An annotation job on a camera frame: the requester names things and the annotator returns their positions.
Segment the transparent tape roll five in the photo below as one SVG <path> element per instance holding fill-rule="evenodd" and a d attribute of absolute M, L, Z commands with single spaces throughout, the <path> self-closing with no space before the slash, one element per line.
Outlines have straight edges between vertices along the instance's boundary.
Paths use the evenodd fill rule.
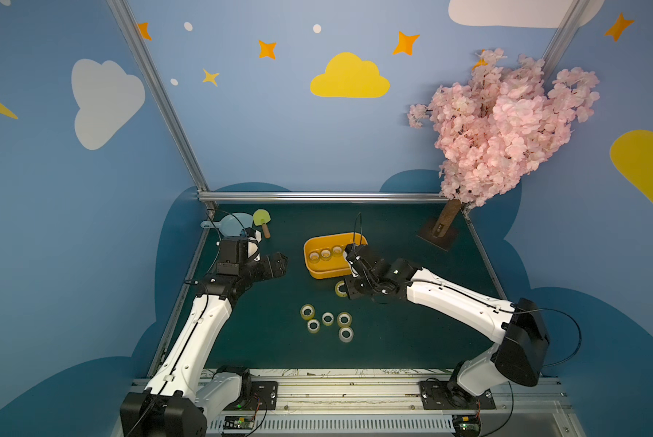
<path fill-rule="evenodd" d="M 335 293 L 340 298 L 348 298 L 348 286 L 344 280 L 338 282 L 335 286 Z"/>

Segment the transparent tape roll one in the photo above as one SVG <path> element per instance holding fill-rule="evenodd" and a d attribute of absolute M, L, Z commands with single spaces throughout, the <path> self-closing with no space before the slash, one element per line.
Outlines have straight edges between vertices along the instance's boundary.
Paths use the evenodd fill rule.
<path fill-rule="evenodd" d="M 317 263 L 321 259 L 320 253 L 318 251 L 312 251 L 308 254 L 308 260 L 311 263 Z"/>

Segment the transparent tape roll ten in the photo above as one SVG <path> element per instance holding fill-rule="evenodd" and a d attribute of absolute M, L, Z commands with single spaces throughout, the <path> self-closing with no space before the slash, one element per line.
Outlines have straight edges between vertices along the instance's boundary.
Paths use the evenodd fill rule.
<path fill-rule="evenodd" d="M 348 328 L 352 324 L 352 316 L 348 312 L 341 312 L 337 315 L 337 325 L 341 328 Z"/>

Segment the transparent tape roll six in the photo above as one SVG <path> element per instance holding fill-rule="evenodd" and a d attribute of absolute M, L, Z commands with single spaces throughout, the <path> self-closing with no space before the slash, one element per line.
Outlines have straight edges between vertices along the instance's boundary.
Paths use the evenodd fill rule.
<path fill-rule="evenodd" d="M 311 304 L 305 304 L 300 309 L 300 316 L 303 320 L 312 320 L 315 317 L 315 308 Z"/>

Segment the transparent tape roll nine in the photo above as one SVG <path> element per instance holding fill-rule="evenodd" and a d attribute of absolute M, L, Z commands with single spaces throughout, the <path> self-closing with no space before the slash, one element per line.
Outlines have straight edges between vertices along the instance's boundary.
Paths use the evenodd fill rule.
<path fill-rule="evenodd" d="M 339 340 L 344 343 L 352 342 L 354 339 L 354 331 L 350 327 L 339 329 Z"/>

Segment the transparent tape roll seven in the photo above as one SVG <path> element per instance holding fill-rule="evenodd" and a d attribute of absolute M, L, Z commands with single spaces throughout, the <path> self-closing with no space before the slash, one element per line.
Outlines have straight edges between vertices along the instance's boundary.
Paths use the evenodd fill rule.
<path fill-rule="evenodd" d="M 334 314 L 332 312 L 325 312 L 325 313 L 322 314 L 321 323 L 324 326 L 326 326 L 326 327 L 332 326 L 334 324 L 334 322 L 335 322 L 335 316 L 334 316 Z"/>

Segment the transparent tape roll eight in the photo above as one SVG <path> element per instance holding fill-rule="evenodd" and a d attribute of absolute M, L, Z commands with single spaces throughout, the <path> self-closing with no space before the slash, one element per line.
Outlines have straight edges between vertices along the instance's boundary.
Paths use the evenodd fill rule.
<path fill-rule="evenodd" d="M 306 327 L 308 327 L 310 333 L 317 333 L 320 330 L 321 323 L 319 320 L 312 319 L 308 321 Z"/>

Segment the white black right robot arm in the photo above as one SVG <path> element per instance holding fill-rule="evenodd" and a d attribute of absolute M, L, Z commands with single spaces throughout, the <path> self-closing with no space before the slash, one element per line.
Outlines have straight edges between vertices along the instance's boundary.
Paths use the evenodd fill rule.
<path fill-rule="evenodd" d="M 531 300 L 494 299 L 403 259 L 389 264 L 356 255 L 347 262 L 349 292 L 404 298 L 462 322 L 492 342 L 484 353 L 457 365 L 447 384 L 450 398 L 468 402 L 505 382 L 538 384 L 550 335 L 541 309 Z"/>

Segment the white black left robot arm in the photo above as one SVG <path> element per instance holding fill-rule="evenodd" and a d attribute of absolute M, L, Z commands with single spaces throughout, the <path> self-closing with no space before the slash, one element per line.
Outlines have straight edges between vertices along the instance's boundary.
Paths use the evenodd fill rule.
<path fill-rule="evenodd" d="M 128 393 L 120 407 L 125 436 L 204 436 L 224 408 L 248 397 L 247 371 L 219 371 L 204 387 L 204 366 L 235 304 L 256 282 L 286 275 L 288 257 L 257 255 L 231 268 L 218 268 L 197 282 L 193 307 L 170 354 L 140 393 Z"/>

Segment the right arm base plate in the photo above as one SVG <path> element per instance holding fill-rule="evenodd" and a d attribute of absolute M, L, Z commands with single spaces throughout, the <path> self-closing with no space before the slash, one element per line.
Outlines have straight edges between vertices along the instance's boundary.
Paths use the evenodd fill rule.
<path fill-rule="evenodd" d="M 461 391 L 451 391 L 448 382 L 428 378 L 418 382 L 419 397 L 426 411 L 444 410 L 495 410 L 496 404 L 492 393 L 487 390 L 483 395 L 472 397 Z"/>

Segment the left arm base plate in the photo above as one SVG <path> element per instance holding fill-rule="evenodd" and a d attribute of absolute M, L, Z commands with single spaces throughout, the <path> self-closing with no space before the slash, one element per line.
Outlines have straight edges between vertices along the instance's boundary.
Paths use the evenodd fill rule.
<path fill-rule="evenodd" d="M 228 404 L 226 411 L 275 411 L 277 408 L 278 382 L 251 382 L 244 385 L 239 398 Z"/>

